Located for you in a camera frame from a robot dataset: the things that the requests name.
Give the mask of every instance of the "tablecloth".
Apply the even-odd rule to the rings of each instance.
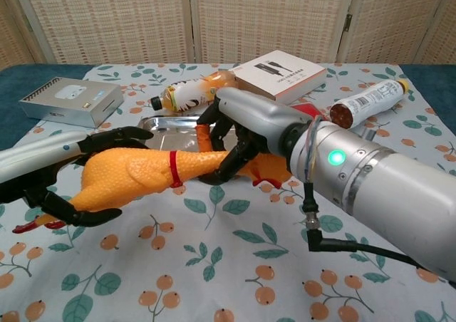
[[[327,113],[338,98],[386,78],[390,64],[323,64],[326,84],[306,94]],[[39,122],[18,145],[69,130],[137,125],[157,114],[148,99],[169,83],[232,64],[103,64],[86,80],[122,86],[125,102],[97,130]],[[369,118],[380,144],[456,175],[456,137],[413,84],[394,108]],[[50,189],[72,197],[82,167]],[[364,252],[311,253],[299,206],[302,186],[244,179],[211,187],[192,180],[135,200],[102,226],[12,234],[41,214],[22,201],[0,206],[0,314],[5,321],[456,321],[456,291],[413,266]],[[316,195],[322,230],[398,251]]]

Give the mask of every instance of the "red band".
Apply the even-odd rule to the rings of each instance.
[[[178,188],[183,185],[183,183],[180,181],[179,174],[177,173],[176,152],[177,151],[170,151],[170,168],[171,168],[172,180],[174,181],[170,185],[171,188]]]

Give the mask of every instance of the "woven screen panel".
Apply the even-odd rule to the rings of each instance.
[[[362,0],[340,62],[412,63],[439,0]]]
[[[203,62],[245,62],[274,49],[314,62],[329,55],[342,0],[197,0]]]
[[[424,51],[418,59],[419,63],[456,63],[456,0],[445,0],[440,10],[422,46]]]
[[[59,63],[185,62],[181,0],[30,0]]]
[[[0,70],[34,60],[4,0],[0,0]]]

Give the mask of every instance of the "orange rubber chicken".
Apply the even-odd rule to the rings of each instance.
[[[78,211],[121,208],[136,197],[179,187],[183,182],[216,170],[227,153],[135,148],[105,150],[87,161],[81,191],[69,202]],[[275,187],[291,177],[286,170],[286,160],[268,154],[257,155],[238,175],[250,177],[254,185],[267,180]],[[26,232],[43,224],[50,228],[64,226],[63,222],[45,214],[30,224],[17,226],[14,232]]]

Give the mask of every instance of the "white robotic arm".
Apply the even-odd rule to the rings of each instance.
[[[287,158],[289,170],[304,182],[306,199],[310,200],[307,206],[304,201],[304,212],[309,236],[314,233],[317,239],[316,243],[309,239],[311,251],[356,250],[349,241],[321,241],[318,205],[312,202],[314,188],[407,255],[395,254],[393,258],[456,282],[456,177],[333,123],[318,123],[293,108],[235,88],[218,90],[213,107],[203,113],[199,123],[218,121],[224,126],[213,131],[228,131],[234,125],[239,139],[244,138],[243,145],[249,143],[257,152],[267,149]],[[211,137],[213,145],[220,148],[223,136]],[[256,154],[240,145],[219,170],[203,176],[203,182],[226,181],[224,170],[232,174],[233,166],[241,167]],[[310,157],[314,157],[313,169],[309,168]],[[364,251],[381,250],[368,248]]]

